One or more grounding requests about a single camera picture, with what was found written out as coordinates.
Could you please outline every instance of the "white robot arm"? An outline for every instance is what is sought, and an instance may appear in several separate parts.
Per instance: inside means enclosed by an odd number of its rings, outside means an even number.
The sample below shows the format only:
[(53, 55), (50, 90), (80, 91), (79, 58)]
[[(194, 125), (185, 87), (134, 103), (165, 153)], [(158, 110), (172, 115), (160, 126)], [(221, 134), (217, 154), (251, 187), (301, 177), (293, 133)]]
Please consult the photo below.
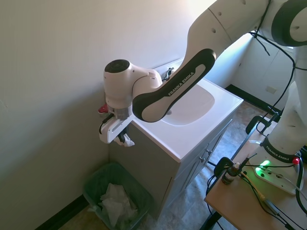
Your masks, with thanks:
[[(106, 103), (115, 115), (111, 122), (118, 121), (106, 125), (107, 143), (128, 125), (132, 113), (146, 122), (162, 119), (211, 70), (225, 49), (257, 29), (265, 12), (260, 33), (283, 46), (294, 46), (296, 66), (306, 69), (306, 0), (217, 0), (190, 27), (184, 61), (168, 81), (162, 83), (155, 70), (126, 60), (115, 60), (106, 66)], [(297, 69), (295, 81), (283, 117), (269, 137), (277, 151), (288, 155), (295, 155), (307, 143), (307, 71)]]
[[(211, 5), (190, 27), (184, 61), (167, 82), (162, 83), (154, 70), (134, 66), (126, 60), (109, 63), (104, 75), (106, 102), (114, 109), (116, 118), (126, 119), (132, 109), (140, 120), (162, 119), (211, 70), (226, 48), (257, 28), (268, 3), (269, 0), (218, 0)], [(260, 32), (283, 46), (306, 45), (306, 7), (303, 0), (274, 0)], [(306, 98), (304, 89), (299, 92), (300, 99)], [(298, 111), (307, 117), (307, 100), (303, 101), (304, 106)]]

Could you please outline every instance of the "cabinet door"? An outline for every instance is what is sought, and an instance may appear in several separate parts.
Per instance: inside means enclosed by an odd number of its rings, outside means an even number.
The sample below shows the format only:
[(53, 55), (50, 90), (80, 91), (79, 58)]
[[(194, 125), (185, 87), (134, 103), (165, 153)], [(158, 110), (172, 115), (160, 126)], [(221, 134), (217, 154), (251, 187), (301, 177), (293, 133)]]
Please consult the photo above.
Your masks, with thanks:
[(215, 138), (213, 138), (213, 140), (209, 142), (209, 144), (207, 145), (207, 148), (201, 153), (200, 163), (196, 167), (193, 175), (190, 177), (190, 180), (187, 183), (186, 187), (194, 180), (194, 178), (201, 172), (203, 167), (209, 161), (209, 158), (211, 157), (213, 151), (215, 150), (216, 146), (220, 142), (223, 134), (225, 133), (231, 121), (232, 120), (230, 120), (229, 123), (215, 136)]
[(219, 144), (220, 140), (222, 139), (225, 131), (227, 130), (228, 126), (230, 125), (232, 120), (229, 121), (229, 123), (221, 130), (221, 132), (219, 132), (219, 134), (212, 140), (209, 142), (208, 147), (204, 153), (203, 159), (203, 166), (205, 166), (207, 164), (207, 162), (209, 161), (210, 157), (212, 156), (215, 148), (217, 147), (217, 145)]
[(176, 179), (172, 179), (169, 188), (171, 191), (168, 195), (166, 206), (169, 206), (176, 197), (187, 187), (195, 169), (201, 164), (200, 157), (203, 153), (199, 153), (197, 157), (185, 168), (185, 170)]

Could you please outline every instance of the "sink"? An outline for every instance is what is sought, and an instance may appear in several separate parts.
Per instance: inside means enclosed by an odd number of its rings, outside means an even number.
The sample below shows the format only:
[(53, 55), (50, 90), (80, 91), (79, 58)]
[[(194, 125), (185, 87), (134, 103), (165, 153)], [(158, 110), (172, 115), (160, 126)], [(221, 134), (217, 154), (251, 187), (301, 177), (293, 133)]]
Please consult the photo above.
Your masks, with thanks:
[(195, 85), (173, 105), (162, 121), (173, 126), (186, 126), (203, 117), (213, 105), (211, 93)]

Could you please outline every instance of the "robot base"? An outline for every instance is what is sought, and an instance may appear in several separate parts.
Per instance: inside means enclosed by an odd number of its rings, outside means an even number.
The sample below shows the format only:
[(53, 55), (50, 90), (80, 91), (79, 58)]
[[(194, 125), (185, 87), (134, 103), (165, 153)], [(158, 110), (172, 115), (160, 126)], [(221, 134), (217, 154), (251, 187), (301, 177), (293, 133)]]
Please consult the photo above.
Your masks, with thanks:
[[(248, 157), (251, 157), (256, 153), (256, 155), (253, 156), (249, 160), (249, 163), (251, 165), (269, 165), (269, 166), (289, 166), (291, 165), (291, 164), (284, 163), (284, 162), (281, 162), (275, 159), (270, 154), (268, 154), (265, 151), (265, 149), (261, 147), (259, 144), (255, 144), (255, 145), (258, 145), (257, 149), (255, 150), (255, 152), (250, 153), (250, 155), (248, 156)], [(254, 168), (254, 173), (258, 178), (292, 195), (295, 195), (294, 184), (296, 185), (297, 178), (298, 178), (298, 171), (299, 171), (298, 165), (290, 167), (290, 168), (270, 168), (269, 167), (268, 168), (269, 171), (261, 169), (260, 167), (253, 167), (253, 168)], [(303, 179), (301, 182), (300, 189), (302, 187), (303, 187)]]

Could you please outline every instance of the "electrical outlet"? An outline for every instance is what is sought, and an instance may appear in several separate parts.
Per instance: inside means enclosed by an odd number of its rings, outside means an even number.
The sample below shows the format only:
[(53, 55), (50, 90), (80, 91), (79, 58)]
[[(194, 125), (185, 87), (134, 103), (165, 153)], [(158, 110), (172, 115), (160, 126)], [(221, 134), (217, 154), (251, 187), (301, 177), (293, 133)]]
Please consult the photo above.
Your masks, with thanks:
[(272, 88), (271, 86), (267, 86), (267, 88), (265, 89), (266, 92), (269, 92), (271, 94), (274, 94), (277, 89)]

